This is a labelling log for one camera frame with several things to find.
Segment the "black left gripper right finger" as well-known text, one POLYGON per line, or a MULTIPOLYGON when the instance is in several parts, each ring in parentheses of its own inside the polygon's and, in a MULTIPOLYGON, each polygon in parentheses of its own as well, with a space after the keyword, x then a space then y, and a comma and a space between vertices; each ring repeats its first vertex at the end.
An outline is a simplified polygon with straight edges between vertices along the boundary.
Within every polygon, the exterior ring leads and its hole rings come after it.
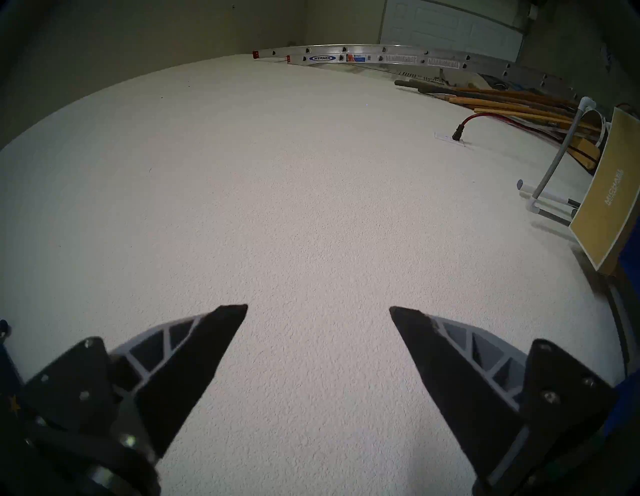
POLYGON ((419 310, 390 317, 477 483, 551 483, 604 443, 617 391, 552 341, 524 353, 419 310))

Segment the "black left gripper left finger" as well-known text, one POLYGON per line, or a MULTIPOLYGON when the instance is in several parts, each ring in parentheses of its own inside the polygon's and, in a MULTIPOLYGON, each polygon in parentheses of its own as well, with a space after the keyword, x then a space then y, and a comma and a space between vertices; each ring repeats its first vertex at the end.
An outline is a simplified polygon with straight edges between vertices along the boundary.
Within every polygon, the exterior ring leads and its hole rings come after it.
POLYGON ((84 338, 23 386, 24 406, 63 432, 140 437, 162 458, 247 312, 222 305, 149 328, 110 352, 100 337, 84 338))

